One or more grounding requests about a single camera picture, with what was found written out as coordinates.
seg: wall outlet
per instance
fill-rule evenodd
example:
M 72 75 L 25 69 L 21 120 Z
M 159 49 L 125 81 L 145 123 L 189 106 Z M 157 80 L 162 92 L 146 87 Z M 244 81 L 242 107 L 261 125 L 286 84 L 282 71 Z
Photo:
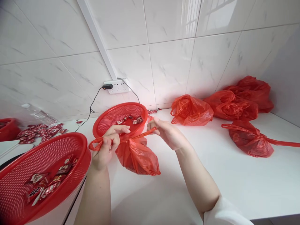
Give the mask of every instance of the wall outlet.
M 130 92 L 130 88 L 126 85 L 130 85 L 128 79 L 115 80 L 115 81 L 104 81 L 104 84 L 112 84 L 112 89 L 108 89 L 110 94 L 118 94 L 124 92 Z

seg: plastic bottle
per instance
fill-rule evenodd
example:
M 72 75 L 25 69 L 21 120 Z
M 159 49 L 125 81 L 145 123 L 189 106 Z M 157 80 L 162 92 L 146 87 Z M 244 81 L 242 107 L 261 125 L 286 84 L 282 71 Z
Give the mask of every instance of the plastic bottle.
M 30 112 L 30 115 L 32 115 L 34 118 L 50 127 L 54 126 L 58 122 L 57 119 L 53 118 L 52 116 L 48 115 L 47 113 L 33 105 L 26 103 L 22 105 L 22 107 L 27 109 Z

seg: person's left hand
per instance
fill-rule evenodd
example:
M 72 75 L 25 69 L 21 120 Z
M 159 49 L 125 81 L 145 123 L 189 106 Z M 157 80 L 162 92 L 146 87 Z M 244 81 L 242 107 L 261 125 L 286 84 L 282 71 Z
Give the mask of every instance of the person's left hand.
M 112 158 L 112 153 L 120 144 L 120 133 L 130 133 L 130 126 L 112 125 L 103 135 L 103 144 L 100 151 L 92 153 L 92 166 L 98 171 L 105 170 Z

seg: red plastic bag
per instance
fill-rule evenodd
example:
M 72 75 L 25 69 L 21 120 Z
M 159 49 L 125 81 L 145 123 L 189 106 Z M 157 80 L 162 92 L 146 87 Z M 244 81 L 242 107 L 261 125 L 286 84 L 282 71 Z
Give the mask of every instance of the red plastic bag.
M 135 137 L 129 137 L 126 134 L 120 135 L 120 145 L 116 150 L 122 166 L 128 170 L 144 175 L 160 175 L 157 156 L 147 147 L 147 139 L 144 136 L 153 133 L 156 128 L 142 133 Z M 103 138 L 99 137 L 93 140 L 88 148 L 93 151 L 100 151 Z
M 204 99 L 213 109 L 213 116 L 226 120 L 254 120 L 258 116 L 255 102 L 236 96 L 232 91 L 218 91 Z
M 229 130 L 229 135 L 236 146 L 253 157 L 270 157 L 274 152 L 270 144 L 300 147 L 300 143 L 267 138 L 248 121 L 234 121 L 232 124 L 222 124 L 221 126 Z
M 176 98 L 171 108 L 171 115 L 174 116 L 172 124 L 205 126 L 213 120 L 213 110 L 210 105 L 190 95 Z
M 271 87 L 255 77 L 246 76 L 236 86 L 231 85 L 224 90 L 230 90 L 243 99 L 255 102 L 258 104 L 259 113 L 269 113 L 274 108 L 274 104 L 269 100 Z

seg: red mesh basket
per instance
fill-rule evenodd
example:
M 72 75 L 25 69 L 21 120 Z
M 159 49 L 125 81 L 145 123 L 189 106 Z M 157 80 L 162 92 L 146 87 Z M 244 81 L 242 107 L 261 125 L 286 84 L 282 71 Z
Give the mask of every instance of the red mesh basket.
M 50 212 L 64 201 L 84 178 L 91 161 L 87 139 L 67 133 L 38 145 L 0 171 L 0 215 L 3 224 L 25 224 Z M 78 158 L 63 182 L 42 202 L 26 204 L 24 194 L 35 184 L 25 184 L 34 173 L 51 172 L 53 178 L 69 154 Z
M 0 123 L 7 123 L 7 122 L 8 124 L 6 124 L 5 127 L 0 128 L 0 142 L 12 141 L 21 132 L 14 118 L 0 119 Z
M 133 117 L 142 117 L 143 122 L 140 124 L 126 124 L 130 126 L 131 135 L 141 134 L 147 121 L 148 111 L 145 106 L 140 103 L 126 102 L 108 109 L 99 116 L 93 127 L 94 137 L 102 137 L 112 125 L 116 124 L 117 121 L 120 121 L 124 119 L 124 117 L 129 115 L 132 115 Z

